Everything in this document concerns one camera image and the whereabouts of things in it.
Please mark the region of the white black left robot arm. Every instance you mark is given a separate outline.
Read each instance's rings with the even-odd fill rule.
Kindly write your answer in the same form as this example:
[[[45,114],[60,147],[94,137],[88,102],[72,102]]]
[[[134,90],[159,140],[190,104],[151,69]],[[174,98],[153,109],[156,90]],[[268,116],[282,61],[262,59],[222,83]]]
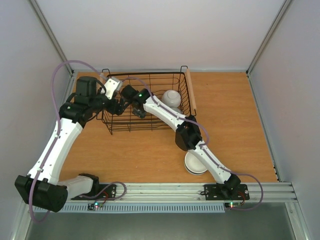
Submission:
[[[30,208],[59,212],[66,201],[74,198],[96,200],[104,194],[99,178],[88,173],[60,181],[60,173],[69,151],[85,125],[100,112],[121,113],[123,100],[117,100],[122,81],[108,78],[102,83],[95,77],[82,76],[75,92],[59,108],[52,135],[26,176],[19,175],[14,186]]]

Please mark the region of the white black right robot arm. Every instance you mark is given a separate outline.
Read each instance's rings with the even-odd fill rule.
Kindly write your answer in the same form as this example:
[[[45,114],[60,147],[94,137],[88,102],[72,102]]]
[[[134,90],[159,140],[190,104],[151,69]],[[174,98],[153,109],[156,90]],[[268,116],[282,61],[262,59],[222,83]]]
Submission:
[[[127,85],[121,96],[133,107],[136,114],[149,113],[156,116],[175,131],[175,144],[183,151],[191,153],[211,173],[218,186],[218,192],[225,200],[238,194],[240,178],[226,168],[207,146],[209,136],[203,140],[199,124],[193,115],[186,116],[174,111],[161,102],[149,89],[135,90]]]

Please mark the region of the dotted patterned white bowl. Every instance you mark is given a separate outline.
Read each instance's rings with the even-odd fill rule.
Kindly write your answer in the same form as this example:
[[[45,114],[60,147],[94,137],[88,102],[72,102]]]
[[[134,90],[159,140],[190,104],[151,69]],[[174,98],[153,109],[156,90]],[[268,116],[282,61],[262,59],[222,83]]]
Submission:
[[[171,107],[171,109],[179,114],[183,114],[183,112],[177,107]]]

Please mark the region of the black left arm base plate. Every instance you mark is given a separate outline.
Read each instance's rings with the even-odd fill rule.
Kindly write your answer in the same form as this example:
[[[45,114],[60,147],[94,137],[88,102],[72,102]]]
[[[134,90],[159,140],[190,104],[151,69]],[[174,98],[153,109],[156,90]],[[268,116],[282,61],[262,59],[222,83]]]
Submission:
[[[110,198],[115,198],[117,193],[117,185],[112,184],[107,187],[107,184],[100,184],[98,187],[98,190],[96,192],[90,192],[90,193],[85,193],[83,196],[79,195],[71,200],[79,200],[79,201],[95,201],[99,199],[104,199],[107,197],[108,199]]]

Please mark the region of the plain white bowl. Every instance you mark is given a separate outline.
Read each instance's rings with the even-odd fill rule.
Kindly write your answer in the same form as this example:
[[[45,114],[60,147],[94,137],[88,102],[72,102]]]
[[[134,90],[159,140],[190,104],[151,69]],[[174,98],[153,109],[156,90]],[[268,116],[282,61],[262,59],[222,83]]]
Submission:
[[[175,90],[167,90],[162,95],[161,101],[169,107],[177,108],[181,103],[181,95]]]

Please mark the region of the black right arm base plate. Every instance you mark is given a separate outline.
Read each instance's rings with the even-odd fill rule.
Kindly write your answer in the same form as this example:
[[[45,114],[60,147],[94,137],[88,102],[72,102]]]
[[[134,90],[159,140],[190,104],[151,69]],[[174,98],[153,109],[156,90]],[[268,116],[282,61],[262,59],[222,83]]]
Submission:
[[[205,184],[200,194],[205,196],[207,201],[247,201],[250,199],[246,184],[240,184],[232,190],[222,187],[221,184]]]

